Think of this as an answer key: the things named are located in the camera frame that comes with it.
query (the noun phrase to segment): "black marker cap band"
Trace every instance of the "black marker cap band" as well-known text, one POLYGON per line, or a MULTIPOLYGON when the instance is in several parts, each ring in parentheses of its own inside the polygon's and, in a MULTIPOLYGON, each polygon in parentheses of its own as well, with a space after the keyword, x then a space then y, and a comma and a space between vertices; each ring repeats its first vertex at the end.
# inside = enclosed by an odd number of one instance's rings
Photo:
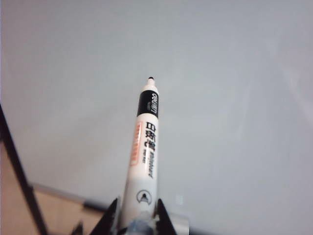
POLYGON ((147 90, 140 94, 137 116, 140 114, 153 114, 158 118, 158 94, 147 90))

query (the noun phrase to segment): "wooden floor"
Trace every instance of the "wooden floor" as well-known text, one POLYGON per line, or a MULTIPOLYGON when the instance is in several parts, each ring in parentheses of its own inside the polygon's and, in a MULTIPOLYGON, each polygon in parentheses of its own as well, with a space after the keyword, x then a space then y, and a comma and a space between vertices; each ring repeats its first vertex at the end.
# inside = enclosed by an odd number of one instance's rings
MULTIPOLYGON (((38 234, 28 211, 15 173, 7 157, 4 145, 1 148, 1 235, 38 234)), ((79 202, 59 196, 35 191, 49 234, 69 235, 82 221, 84 234, 89 234, 102 216, 94 210, 87 210, 79 202)))

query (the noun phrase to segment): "circular logo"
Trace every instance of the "circular logo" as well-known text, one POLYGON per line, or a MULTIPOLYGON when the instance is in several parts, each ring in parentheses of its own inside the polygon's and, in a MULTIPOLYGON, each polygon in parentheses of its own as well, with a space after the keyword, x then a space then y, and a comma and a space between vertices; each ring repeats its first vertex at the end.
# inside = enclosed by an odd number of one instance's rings
POLYGON ((140 202, 146 202, 148 205, 152 202, 152 196, 147 190, 140 190, 137 193, 137 201, 140 202))

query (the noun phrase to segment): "white marker barrel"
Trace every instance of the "white marker barrel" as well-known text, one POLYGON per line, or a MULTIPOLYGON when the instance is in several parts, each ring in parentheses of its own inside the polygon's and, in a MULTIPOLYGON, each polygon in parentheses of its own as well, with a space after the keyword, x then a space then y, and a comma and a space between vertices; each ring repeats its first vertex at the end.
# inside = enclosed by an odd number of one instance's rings
POLYGON ((134 141, 119 228, 126 228, 142 212, 153 215, 157 200, 158 91, 149 77, 141 91, 134 141))

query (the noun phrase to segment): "black frame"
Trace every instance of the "black frame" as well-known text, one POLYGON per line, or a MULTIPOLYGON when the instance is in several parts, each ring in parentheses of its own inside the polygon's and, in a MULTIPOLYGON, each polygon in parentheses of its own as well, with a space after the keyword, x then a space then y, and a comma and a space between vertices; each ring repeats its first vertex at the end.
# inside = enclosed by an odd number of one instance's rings
POLYGON ((22 168, 18 153, 16 151, 15 145, 9 127, 5 120, 5 116, 0 104, 0 130, 1 130, 1 139, 4 142, 4 146, 8 153, 10 162, 13 166, 14 172, 18 178, 20 187, 22 189, 24 198, 27 202, 28 208, 32 214, 33 220, 36 224, 37 230, 41 235, 48 235, 47 227, 44 221, 44 218, 40 212, 33 187, 28 183, 28 180, 25 176, 24 170, 22 168))

